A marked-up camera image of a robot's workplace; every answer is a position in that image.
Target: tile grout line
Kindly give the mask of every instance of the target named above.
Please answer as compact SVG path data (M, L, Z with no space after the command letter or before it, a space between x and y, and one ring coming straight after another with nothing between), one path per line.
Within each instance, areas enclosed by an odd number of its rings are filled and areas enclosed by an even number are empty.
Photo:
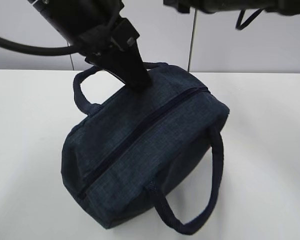
M192 26L189 61L188 61L188 72L190 72L190 67L191 67L192 52L193 52L193 47L194 47L195 31L196 31L196 23L197 23L197 15L198 15L198 9L195 9L194 18L193 18L193 26Z
M74 66L74 61L72 60L72 54L69 54L69 56L70 56L70 60L71 60L72 70L74 71L75 66Z

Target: black cable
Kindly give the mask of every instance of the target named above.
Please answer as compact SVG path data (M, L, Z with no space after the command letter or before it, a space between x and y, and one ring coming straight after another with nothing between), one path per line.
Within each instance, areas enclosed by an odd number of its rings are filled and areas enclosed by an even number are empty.
M245 16L246 10L241 10L238 20L236 21L235 28L238 30L245 29L253 20L256 19L256 17L258 17L260 15L260 13L262 13L262 11L263 11L263 9L259 9L259 10L255 11L244 23L242 23L242 20Z
M80 46L37 47L19 44L0 37L0 47L18 53L38 56L63 56L79 52Z

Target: fabric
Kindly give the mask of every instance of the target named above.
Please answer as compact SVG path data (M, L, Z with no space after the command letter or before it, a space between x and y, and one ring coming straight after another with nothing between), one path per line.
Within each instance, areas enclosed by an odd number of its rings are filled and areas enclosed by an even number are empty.
M145 191L153 179L164 195L210 147L208 127L221 131L229 109L178 66L149 71L142 94L124 86L72 129L62 149L63 184L104 228L153 207Z

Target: zipper track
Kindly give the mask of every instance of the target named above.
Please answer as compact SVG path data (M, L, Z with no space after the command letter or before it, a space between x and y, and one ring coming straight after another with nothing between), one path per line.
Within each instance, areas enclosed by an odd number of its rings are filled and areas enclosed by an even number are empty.
M109 168L112 164L116 162L116 160L125 152L127 148L129 148L133 142L135 142L145 131L148 130L153 124L158 122L164 116L166 116L170 111L172 111L175 107L183 103L185 100L191 98L192 96L207 92L209 90L207 87L193 87L188 90L182 92L172 100L170 100L167 104L160 107L158 110L147 116L135 129L134 131L109 155L107 156L103 162L95 169L90 176L87 178L87 183L83 187L83 189L77 195L78 198L84 199L86 197L86 191L90 188L90 186L99 178L101 175Z

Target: white background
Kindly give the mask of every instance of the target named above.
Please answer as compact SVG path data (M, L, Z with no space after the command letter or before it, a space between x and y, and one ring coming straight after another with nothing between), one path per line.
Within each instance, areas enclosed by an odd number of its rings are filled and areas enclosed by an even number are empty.
M194 10L189 15L163 6L163 0L123 0L123 17L141 34L145 61L168 62L188 69ZM262 13L247 29L235 30L238 11L198 13L193 37L192 72L300 73L300 15ZM64 47L66 41L27 0L0 1L0 36L42 47ZM0 49L0 69L84 70L78 54L28 56Z
M152 209L104 230L64 188L61 150L84 115L76 71L0 70L0 240L184 240ZM230 108L216 208L190 239L300 240L300 74L195 74ZM122 84L100 72L83 84L102 103ZM183 222L204 209L211 154L168 201Z

